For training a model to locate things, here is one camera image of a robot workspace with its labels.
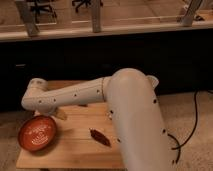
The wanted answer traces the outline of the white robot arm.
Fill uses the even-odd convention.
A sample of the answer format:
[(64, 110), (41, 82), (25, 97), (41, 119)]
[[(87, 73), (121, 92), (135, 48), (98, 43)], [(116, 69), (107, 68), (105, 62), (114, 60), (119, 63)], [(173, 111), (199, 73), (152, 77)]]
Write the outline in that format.
[(55, 90), (47, 88), (46, 80), (33, 78), (21, 105), (49, 116), (60, 106), (105, 102), (128, 171), (175, 171), (155, 94), (158, 84), (156, 77), (133, 68)]

